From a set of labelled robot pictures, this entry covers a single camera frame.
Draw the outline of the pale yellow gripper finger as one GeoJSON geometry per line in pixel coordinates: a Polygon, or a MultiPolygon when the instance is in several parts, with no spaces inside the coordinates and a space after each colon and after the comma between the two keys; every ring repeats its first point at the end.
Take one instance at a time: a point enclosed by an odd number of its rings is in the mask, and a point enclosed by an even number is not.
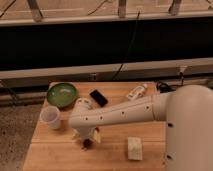
{"type": "Polygon", "coordinates": [[[101,143],[101,135],[98,131],[94,131],[94,134],[93,134],[93,139],[95,140],[95,142],[97,143],[101,143]]]}

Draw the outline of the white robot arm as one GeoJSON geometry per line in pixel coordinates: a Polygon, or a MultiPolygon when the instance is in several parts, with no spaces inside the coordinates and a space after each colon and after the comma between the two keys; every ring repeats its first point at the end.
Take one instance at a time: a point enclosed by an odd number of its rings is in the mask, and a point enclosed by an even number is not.
{"type": "Polygon", "coordinates": [[[166,171],[213,171],[213,90],[208,87],[186,85],[99,109],[80,98],[69,117],[83,139],[97,126],[152,121],[166,123],[166,171]]]}

